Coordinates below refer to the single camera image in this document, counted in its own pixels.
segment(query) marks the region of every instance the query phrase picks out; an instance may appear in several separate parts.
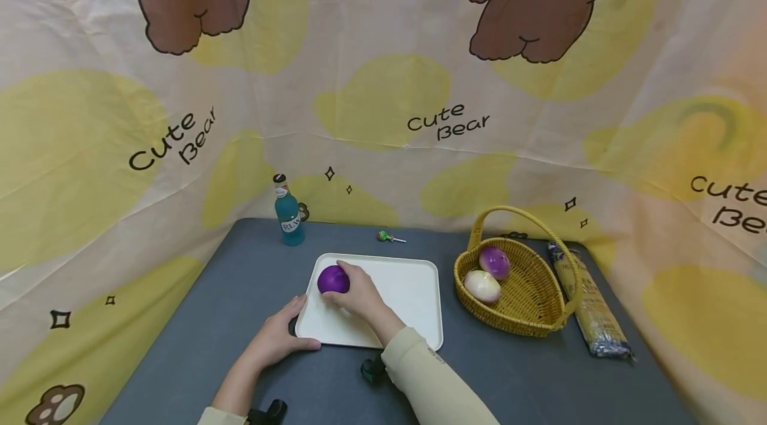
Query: green lollipop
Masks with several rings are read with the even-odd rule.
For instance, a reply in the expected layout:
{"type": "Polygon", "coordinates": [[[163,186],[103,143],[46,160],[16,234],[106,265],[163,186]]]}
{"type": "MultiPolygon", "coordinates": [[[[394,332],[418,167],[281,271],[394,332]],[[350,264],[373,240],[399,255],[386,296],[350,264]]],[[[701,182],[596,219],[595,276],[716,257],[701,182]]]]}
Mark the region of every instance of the green lollipop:
{"type": "Polygon", "coordinates": [[[378,242],[402,242],[402,243],[407,243],[407,240],[403,240],[402,238],[394,238],[391,235],[389,235],[387,233],[387,231],[385,231],[385,230],[382,230],[382,231],[378,232],[376,237],[378,238],[378,242]]]}

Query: white tray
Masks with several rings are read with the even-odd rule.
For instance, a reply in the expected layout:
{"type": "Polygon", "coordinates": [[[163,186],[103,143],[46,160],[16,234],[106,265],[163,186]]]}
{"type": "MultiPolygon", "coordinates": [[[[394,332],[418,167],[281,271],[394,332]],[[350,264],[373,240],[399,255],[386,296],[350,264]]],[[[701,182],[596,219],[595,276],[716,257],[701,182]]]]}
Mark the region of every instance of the white tray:
{"type": "Polygon", "coordinates": [[[296,321],[298,337],[316,338],[323,344],[382,348],[368,324],[322,299],[317,289],[317,278],[320,272],[335,265],[337,260],[362,267],[373,279],[383,301],[406,325],[416,329],[433,350],[439,350],[443,343],[443,331],[436,265],[428,260],[410,258],[337,253],[320,255],[306,289],[306,306],[296,321]]]}

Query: basket handle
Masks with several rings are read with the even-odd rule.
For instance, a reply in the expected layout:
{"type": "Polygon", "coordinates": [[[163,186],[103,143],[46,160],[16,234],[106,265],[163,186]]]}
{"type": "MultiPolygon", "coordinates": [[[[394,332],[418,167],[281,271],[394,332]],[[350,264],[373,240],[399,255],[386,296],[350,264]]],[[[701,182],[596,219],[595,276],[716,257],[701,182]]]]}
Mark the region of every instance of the basket handle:
{"type": "Polygon", "coordinates": [[[471,234],[469,235],[468,250],[479,247],[479,243],[481,242],[481,232],[483,232],[483,227],[485,225],[485,218],[487,218],[490,213],[495,212],[496,210],[505,210],[507,212],[514,212],[515,214],[519,214],[520,216],[523,216],[526,219],[528,219],[530,222],[533,222],[534,224],[538,225],[538,227],[540,227],[544,232],[546,232],[546,234],[549,235],[551,240],[554,241],[555,244],[557,244],[557,247],[561,248],[562,252],[565,253],[567,262],[570,262],[570,267],[573,270],[573,276],[575,277],[575,293],[570,298],[570,301],[566,303],[565,310],[564,312],[562,312],[562,315],[559,317],[559,319],[557,319],[556,323],[554,323],[554,329],[559,330],[560,328],[564,327],[565,323],[567,322],[567,319],[570,318],[570,315],[572,315],[575,312],[577,305],[581,303],[581,297],[583,296],[583,278],[581,278],[581,268],[575,262],[575,259],[573,258],[573,255],[570,252],[570,249],[567,248],[567,245],[565,245],[564,242],[562,242],[561,238],[559,238],[559,235],[555,234],[554,231],[549,228],[549,225],[546,225],[545,223],[541,222],[541,220],[533,216],[533,214],[529,212],[525,212],[523,209],[517,209],[516,207],[509,207],[509,206],[491,207],[490,209],[485,210],[485,212],[480,213],[479,216],[474,221],[474,227],[471,228],[471,234]]]}

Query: table surface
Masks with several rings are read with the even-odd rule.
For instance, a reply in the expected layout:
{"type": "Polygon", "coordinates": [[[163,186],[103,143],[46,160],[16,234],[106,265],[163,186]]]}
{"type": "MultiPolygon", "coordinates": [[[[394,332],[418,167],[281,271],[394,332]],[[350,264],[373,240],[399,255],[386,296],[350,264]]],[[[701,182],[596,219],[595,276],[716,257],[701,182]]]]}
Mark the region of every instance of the table surface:
{"type": "MultiPolygon", "coordinates": [[[[374,228],[304,225],[306,241],[287,247],[276,222],[237,222],[101,424],[196,424],[263,321],[306,290],[314,262],[325,252],[434,262],[445,334],[439,354],[503,425],[694,424],[590,257],[585,256],[587,266],[639,360],[634,366],[592,358],[575,319],[540,339],[506,334],[470,315],[453,287],[453,263],[468,233],[391,229],[407,244],[381,243],[374,228]]],[[[543,241],[523,242],[545,252],[543,241]]],[[[266,410],[273,399],[286,401],[283,425],[417,425],[392,383],[374,388],[363,380],[360,365],[374,355],[325,345],[289,356],[261,375],[252,406],[266,410]]]]}

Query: plastic wrapper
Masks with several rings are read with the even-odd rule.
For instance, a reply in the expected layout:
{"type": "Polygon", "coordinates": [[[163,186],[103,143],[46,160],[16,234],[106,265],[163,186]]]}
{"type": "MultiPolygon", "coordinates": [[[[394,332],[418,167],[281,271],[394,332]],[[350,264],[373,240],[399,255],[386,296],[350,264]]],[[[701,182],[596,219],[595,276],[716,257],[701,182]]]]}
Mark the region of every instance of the plastic wrapper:
{"type": "MultiPolygon", "coordinates": [[[[605,298],[599,292],[599,287],[591,278],[591,274],[586,269],[579,253],[576,250],[571,250],[571,252],[581,269],[583,282],[583,298],[575,309],[575,318],[586,344],[589,345],[589,352],[594,356],[606,356],[607,358],[636,362],[637,360],[631,352],[631,346],[628,344],[621,326],[615,319],[615,315],[610,312],[610,308],[607,307],[605,298]]],[[[561,248],[553,242],[549,242],[549,258],[554,263],[555,272],[565,289],[567,298],[570,299],[575,293],[575,275],[569,260],[561,248]]]]}

